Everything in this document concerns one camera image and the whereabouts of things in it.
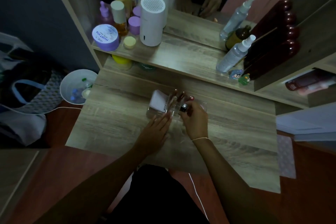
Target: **hand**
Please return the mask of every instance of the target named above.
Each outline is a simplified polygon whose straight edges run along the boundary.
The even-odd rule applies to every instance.
[[[188,113],[191,113],[191,116],[188,116],[186,112],[179,112],[179,114],[190,139],[208,137],[208,114],[195,101],[187,101],[186,104],[188,108],[191,107],[191,112],[187,110]]]
[[[188,14],[193,14],[193,3],[191,0],[177,0],[177,10]]]
[[[218,8],[221,6],[221,2],[222,0],[205,0],[202,5],[204,10],[200,13],[200,16],[203,18],[209,17],[218,10]]]
[[[133,147],[145,154],[145,156],[158,151],[166,141],[165,135],[171,120],[170,112],[164,113],[157,119],[154,116],[140,133]]]

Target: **bag handle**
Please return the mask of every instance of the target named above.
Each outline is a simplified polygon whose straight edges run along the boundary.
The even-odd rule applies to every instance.
[[[21,94],[19,93],[19,91],[17,90],[17,88],[15,87],[15,84],[17,83],[24,83],[30,86],[34,86],[38,89],[44,90],[46,85],[31,81],[31,80],[26,80],[26,79],[21,79],[21,80],[17,80],[16,82],[14,82],[12,84],[12,91],[14,93],[14,96],[16,97],[16,99],[21,103],[21,104],[28,104],[28,102],[21,96]]]

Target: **left hand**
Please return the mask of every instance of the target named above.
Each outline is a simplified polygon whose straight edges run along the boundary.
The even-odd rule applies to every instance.
[[[163,146],[166,141],[166,132],[171,124],[172,117],[170,113],[164,113],[159,118],[154,116],[147,126],[140,133],[134,144],[137,151],[148,156]]]
[[[205,0],[202,8],[204,9],[200,16],[206,18],[213,14],[220,7],[222,0]]]

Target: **patterned fabric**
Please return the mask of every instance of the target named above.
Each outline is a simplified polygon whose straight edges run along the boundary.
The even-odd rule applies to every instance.
[[[276,136],[278,141],[278,164],[280,175],[296,179],[292,139],[287,136]]]
[[[52,111],[57,107],[62,99],[60,94],[60,85],[64,76],[61,73],[52,70],[51,77],[44,89],[41,90],[35,98],[32,99],[28,104],[19,107],[13,108],[18,112],[23,113],[46,113]]]

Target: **green figurine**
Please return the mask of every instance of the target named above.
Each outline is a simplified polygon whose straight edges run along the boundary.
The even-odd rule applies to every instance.
[[[244,74],[243,76],[238,78],[238,82],[244,86],[249,84],[249,81],[250,81],[250,74]]]

